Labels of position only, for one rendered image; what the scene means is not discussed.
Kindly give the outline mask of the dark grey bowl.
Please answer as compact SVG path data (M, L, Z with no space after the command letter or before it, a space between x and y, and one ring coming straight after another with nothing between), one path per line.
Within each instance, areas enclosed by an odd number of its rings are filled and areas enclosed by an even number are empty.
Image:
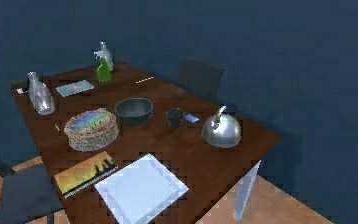
M114 114L121 126L139 126L151 118L153 109L147 98L127 98L115 105Z

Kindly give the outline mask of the dark blue mug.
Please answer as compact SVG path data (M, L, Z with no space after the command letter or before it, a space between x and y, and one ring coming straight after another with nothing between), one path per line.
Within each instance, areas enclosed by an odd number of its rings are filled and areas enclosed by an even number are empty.
M179 128L182 124L184 110L181 108L171 108L167 113L169 125L172 128Z

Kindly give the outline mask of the brown wooden table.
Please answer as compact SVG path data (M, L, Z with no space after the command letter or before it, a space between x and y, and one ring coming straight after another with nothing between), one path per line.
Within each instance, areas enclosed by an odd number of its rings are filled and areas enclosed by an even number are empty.
M243 119L243 137L237 146L213 147L203 140L201 131L203 122L218 110L218 104L189 93L179 96L175 85L157 77L135 83L151 76L118 62L111 81L106 83L97 81L92 67L47 77L44 81L50 89L79 80L94 85L93 90L70 97L55 94L55 111L49 116L38 115L26 95L17 95L15 101L44 165L50 175L55 175L91 156L70 148L63 128L71 117L97 108L113 110L117 102L130 97L150 99L154 104L152 117L142 126L122 128L105 150L120 167L146 154L154 155L189 188L154 224L195 224L281 137L257 122ZM183 116L181 126L172 128L166 115L171 108L181 108L184 115L192 114L198 121L191 123Z

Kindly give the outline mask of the dark grey chair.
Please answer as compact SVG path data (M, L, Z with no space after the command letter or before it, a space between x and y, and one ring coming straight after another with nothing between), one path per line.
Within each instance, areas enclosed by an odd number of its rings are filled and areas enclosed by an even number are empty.
M183 58L178 66L178 84L187 92L191 92L208 100L217 96L224 70L205 62Z
M26 224L41 217L51 224L54 213L63 209L44 165L14 171L0 159L0 176L0 224Z

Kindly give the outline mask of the silver metal kettle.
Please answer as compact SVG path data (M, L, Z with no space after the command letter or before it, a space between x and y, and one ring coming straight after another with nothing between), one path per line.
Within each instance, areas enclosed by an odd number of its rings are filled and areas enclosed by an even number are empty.
M227 107L221 106L210 116L202 129L203 139L218 148L231 148L239 144L242 133L237 119L226 113Z

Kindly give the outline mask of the green spray bottle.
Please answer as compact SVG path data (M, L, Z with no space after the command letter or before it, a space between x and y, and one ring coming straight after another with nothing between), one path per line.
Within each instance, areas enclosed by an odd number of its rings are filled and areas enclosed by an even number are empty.
M107 82L111 79L111 71L103 55L103 52L97 51L95 52L95 55L100 61L100 65L96 69L97 79L100 82Z

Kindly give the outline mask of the white square plate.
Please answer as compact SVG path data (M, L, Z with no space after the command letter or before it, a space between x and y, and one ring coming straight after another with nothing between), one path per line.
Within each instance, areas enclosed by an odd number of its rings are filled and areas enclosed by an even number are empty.
M147 154L95 184L119 224L148 224L189 188Z

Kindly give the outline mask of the colourful patterned plate stack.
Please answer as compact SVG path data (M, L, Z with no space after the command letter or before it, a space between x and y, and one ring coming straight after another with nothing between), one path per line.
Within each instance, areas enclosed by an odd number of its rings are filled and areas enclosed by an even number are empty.
M111 144L119 135L116 116L104 108L90 110L72 117L64 127L72 149L96 151Z

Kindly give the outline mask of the clear glass soap dispenser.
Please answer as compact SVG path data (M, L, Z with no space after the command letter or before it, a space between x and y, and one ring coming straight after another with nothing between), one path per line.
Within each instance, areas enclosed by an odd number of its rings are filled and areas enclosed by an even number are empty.
M100 42L100 50L103 52L103 55L106 59L106 62L109 66L110 71L112 71L113 70L112 55L111 55L110 51L108 50L106 43L104 41Z

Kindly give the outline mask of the pale blue book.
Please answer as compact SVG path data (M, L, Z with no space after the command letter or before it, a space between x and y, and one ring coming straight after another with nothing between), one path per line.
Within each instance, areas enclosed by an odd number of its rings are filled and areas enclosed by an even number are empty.
M91 90L93 88L94 86L90 82L88 82L87 80L82 80L79 82L59 86L56 88L56 90L61 96L68 97L84 91Z

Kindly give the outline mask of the orange yellow book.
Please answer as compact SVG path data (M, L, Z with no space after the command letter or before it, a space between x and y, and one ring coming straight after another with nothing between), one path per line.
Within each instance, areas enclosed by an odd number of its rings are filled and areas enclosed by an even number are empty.
M118 165L107 152L101 152L54 176L62 196L76 194L87 186L114 173Z

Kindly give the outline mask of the clear glass bottle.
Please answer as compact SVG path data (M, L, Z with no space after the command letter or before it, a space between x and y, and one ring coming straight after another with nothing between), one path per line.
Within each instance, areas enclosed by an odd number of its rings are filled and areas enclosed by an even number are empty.
M27 76L29 80L28 95L36 112L42 116L52 114L55 106L49 88L39 79L36 72L28 72Z

